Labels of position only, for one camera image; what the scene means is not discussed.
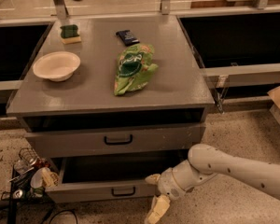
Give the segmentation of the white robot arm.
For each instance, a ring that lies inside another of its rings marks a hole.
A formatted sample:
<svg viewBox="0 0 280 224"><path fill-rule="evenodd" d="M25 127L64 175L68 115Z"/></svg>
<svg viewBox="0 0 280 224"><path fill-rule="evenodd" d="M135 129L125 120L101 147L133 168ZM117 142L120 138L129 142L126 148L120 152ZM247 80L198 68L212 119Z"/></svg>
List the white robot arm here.
<svg viewBox="0 0 280 224"><path fill-rule="evenodd" d="M280 165L235 157L215 147L197 144L177 166L146 177L148 184L157 186L160 195L153 197L145 224L157 224L172 201L218 174L230 176L280 201Z"/></svg>

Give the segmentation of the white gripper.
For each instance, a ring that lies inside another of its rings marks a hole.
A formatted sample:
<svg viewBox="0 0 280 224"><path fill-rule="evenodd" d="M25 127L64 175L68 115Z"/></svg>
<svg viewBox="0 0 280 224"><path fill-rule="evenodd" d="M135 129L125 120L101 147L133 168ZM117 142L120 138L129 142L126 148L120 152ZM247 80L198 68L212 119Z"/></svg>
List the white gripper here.
<svg viewBox="0 0 280 224"><path fill-rule="evenodd" d="M145 178L150 185L157 185L161 193L154 196L151 208L145 218L145 224L157 224L170 207L170 200L175 201L185 196L187 192L192 192L194 186L190 183L187 175L175 168L165 170L161 175L154 174Z"/></svg>

